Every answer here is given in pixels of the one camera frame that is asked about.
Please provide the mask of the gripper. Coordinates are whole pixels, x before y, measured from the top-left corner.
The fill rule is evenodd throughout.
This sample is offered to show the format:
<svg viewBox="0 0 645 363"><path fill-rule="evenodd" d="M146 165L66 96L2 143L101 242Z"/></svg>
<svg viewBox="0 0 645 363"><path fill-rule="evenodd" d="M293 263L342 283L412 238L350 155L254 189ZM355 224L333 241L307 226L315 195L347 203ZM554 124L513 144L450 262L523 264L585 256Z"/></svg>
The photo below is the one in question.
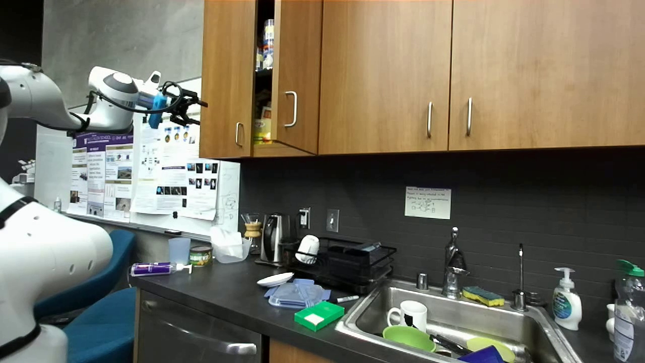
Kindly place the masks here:
<svg viewBox="0 0 645 363"><path fill-rule="evenodd" d="M182 89L181 87L177 87L177 89L179 90L179 94L172 97L172 104L174 106L171 106L169 120L180 126L200 126L200 120L187 115L187 108L192 105L208 108L208 103L200 99L199 95L192 90Z"/></svg>

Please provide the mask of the wide wooden cabinet door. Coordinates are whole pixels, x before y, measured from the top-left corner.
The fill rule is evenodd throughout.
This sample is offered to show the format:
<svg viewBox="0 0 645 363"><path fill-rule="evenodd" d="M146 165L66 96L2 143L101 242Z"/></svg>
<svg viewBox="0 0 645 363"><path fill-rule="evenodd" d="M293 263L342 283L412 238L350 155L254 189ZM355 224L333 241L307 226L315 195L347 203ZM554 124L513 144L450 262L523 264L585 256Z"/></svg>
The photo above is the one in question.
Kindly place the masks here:
<svg viewBox="0 0 645 363"><path fill-rule="evenodd" d="M450 151L645 146L645 0L455 0L451 56Z"/></svg>
<svg viewBox="0 0 645 363"><path fill-rule="evenodd" d="M319 154L447 151L453 8L453 0L325 0Z"/></svg>

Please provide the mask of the wooden base cabinet door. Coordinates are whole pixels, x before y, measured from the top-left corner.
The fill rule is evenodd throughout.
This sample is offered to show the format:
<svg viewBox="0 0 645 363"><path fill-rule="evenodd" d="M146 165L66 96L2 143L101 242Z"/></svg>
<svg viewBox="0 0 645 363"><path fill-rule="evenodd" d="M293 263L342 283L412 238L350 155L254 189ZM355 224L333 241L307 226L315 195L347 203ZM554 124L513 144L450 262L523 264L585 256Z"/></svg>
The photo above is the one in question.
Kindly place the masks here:
<svg viewBox="0 0 645 363"><path fill-rule="evenodd" d="M270 338L268 363L334 363L334 361Z"/></svg>

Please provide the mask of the spray bottle with green top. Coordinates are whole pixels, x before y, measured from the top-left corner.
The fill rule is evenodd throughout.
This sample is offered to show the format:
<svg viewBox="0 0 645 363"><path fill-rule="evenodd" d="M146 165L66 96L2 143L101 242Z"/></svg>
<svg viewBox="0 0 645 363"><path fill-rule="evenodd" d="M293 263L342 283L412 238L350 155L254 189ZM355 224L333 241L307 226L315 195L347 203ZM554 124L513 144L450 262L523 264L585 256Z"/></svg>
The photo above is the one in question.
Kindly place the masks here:
<svg viewBox="0 0 645 363"><path fill-rule="evenodd" d="M645 270L617 260L621 276L615 280L614 359L617 363L645 363Z"/></svg>

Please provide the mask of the yellow food packet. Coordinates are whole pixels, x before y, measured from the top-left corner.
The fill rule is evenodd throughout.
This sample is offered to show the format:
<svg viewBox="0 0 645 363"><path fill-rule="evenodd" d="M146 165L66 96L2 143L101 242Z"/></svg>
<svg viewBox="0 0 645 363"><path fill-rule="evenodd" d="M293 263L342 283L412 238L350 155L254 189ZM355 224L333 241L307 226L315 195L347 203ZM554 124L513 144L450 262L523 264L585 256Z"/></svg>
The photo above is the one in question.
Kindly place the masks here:
<svg viewBox="0 0 645 363"><path fill-rule="evenodd" d="M253 120L253 144L273 143L271 103L261 108L260 117Z"/></svg>

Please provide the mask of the stack of cans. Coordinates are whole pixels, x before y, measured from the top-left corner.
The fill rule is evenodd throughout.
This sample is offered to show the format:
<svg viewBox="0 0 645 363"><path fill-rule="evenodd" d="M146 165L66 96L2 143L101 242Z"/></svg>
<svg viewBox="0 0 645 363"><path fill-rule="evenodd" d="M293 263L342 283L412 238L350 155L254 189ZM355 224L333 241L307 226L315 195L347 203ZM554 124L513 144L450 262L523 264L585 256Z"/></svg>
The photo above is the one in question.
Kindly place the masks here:
<svg viewBox="0 0 645 363"><path fill-rule="evenodd" d="M275 20L267 19L260 32L260 44L256 47L255 70L270 70L274 66Z"/></svg>

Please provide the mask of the glass pour-over coffee maker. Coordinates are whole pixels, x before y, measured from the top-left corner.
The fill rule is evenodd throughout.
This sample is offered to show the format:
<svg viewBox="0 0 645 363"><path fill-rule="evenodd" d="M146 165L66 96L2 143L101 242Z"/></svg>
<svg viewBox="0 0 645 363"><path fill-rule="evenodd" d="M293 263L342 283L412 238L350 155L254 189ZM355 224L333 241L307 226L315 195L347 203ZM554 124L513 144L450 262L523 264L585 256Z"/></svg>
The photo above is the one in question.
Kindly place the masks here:
<svg viewBox="0 0 645 363"><path fill-rule="evenodd" d="M247 212L240 214L242 223L244 223L244 237L251 242L249 253L251 255L260 255L261 253L261 236L263 223L260 214L257 212Z"/></svg>

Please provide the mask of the steel electric kettle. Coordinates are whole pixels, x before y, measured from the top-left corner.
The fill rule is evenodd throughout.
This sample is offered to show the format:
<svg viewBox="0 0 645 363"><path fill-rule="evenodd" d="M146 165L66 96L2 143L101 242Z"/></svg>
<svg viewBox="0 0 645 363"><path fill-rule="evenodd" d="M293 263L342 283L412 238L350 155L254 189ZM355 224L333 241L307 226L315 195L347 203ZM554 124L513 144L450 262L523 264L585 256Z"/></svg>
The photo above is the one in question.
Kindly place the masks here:
<svg viewBox="0 0 645 363"><path fill-rule="evenodd" d="M256 264L281 266L284 262L284 244L292 241L290 215L281 212L265 214L261 234L261 254Z"/></svg>

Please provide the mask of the black dish rack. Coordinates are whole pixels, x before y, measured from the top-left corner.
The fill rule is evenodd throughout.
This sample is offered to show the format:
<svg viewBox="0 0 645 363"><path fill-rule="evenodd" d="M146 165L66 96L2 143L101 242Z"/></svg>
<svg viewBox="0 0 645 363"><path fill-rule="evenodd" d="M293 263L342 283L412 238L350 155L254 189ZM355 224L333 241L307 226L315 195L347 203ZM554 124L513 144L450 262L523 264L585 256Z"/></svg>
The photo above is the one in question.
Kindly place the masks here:
<svg viewBox="0 0 645 363"><path fill-rule="evenodd" d="M397 248L321 237L318 250L300 251L304 239L283 246L283 264L298 278L312 279L345 292L369 294L394 270Z"/></svg>

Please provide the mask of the green box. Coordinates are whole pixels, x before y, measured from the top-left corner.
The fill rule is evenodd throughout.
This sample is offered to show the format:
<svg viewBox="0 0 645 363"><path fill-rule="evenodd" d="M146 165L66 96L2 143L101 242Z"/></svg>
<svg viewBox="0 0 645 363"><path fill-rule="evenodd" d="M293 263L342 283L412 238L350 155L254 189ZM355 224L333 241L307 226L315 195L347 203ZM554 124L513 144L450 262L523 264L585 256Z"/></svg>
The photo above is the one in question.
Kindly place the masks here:
<svg viewBox="0 0 645 363"><path fill-rule="evenodd" d="M345 308L329 301L321 301L304 308L293 316L295 323L316 332L345 315Z"/></svg>

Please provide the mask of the paper note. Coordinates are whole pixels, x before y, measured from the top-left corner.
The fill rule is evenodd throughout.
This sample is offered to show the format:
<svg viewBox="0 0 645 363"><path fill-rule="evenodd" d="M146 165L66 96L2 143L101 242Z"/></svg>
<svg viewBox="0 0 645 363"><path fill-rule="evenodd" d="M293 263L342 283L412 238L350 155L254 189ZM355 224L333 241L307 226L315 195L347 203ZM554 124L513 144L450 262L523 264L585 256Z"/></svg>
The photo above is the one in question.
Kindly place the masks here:
<svg viewBox="0 0 645 363"><path fill-rule="evenodd" d="M405 216L449 220L451 208L451 189L406 187Z"/></svg>

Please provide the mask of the thin chrome tap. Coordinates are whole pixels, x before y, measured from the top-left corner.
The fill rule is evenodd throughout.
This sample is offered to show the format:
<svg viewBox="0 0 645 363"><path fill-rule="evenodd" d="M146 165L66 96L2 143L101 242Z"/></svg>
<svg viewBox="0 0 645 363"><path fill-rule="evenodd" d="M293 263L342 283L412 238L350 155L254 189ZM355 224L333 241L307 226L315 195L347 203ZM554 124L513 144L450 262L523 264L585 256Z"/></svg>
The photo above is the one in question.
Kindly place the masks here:
<svg viewBox="0 0 645 363"><path fill-rule="evenodd" d="M524 265L524 245L519 244L519 287L512 291L513 303L511 308L518 312L527 312L526 292L525 292L525 265Z"/></svg>

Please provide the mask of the yellow-green plate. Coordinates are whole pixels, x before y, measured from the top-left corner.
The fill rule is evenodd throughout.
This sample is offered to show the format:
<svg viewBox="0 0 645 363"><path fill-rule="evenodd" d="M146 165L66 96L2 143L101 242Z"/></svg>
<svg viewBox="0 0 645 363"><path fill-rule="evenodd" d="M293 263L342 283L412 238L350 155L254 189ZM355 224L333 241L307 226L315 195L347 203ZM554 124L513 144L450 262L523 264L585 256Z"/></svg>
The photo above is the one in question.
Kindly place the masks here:
<svg viewBox="0 0 645 363"><path fill-rule="evenodd" d="M473 352L482 350L490 346L493 346L495 347L495 349L497 349L497 352L500 354L502 360L505 361L505 363L514 363L514 352L509 349L506 344L502 344L502 342L500 341L486 338L484 336L475 336L466 340L466 347Z"/></svg>

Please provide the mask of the blue plastic dish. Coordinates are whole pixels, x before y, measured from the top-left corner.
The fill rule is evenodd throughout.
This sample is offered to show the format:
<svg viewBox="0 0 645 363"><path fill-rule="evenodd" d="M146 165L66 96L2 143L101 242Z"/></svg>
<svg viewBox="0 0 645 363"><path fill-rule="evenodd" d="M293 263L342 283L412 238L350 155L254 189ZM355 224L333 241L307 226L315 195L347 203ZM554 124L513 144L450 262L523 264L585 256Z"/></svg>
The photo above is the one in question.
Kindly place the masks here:
<svg viewBox="0 0 645 363"><path fill-rule="evenodd" d="M466 363L505 363L494 345L489 345L473 353L458 358Z"/></svg>

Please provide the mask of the wooden wall cabinet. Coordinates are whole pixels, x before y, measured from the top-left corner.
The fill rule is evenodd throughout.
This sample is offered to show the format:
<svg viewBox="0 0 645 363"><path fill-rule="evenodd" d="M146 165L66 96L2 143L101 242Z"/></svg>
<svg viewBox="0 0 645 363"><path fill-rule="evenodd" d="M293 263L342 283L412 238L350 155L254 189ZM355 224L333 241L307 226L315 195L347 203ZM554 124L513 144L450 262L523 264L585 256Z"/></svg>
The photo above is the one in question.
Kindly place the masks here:
<svg viewBox="0 0 645 363"><path fill-rule="evenodd" d="M204 0L201 158L645 146L645 0Z"/></svg>

